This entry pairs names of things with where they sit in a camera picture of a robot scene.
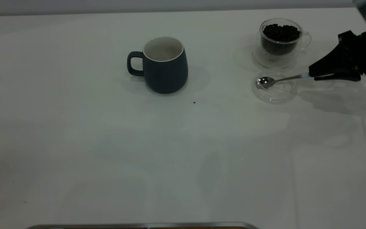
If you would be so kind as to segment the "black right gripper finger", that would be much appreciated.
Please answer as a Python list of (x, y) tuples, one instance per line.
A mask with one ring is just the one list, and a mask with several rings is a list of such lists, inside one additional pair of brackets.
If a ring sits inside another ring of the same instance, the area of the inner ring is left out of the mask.
[(361, 74), (359, 72), (335, 72), (335, 73), (313, 72), (313, 78), (315, 81), (347, 80), (347, 81), (358, 82), (361, 80)]
[(357, 72), (348, 50), (348, 45), (355, 41), (357, 36), (352, 31), (347, 31), (337, 37), (338, 45), (329, 54), (309, 66), (310, 77), (313, 77), (313, 72)]

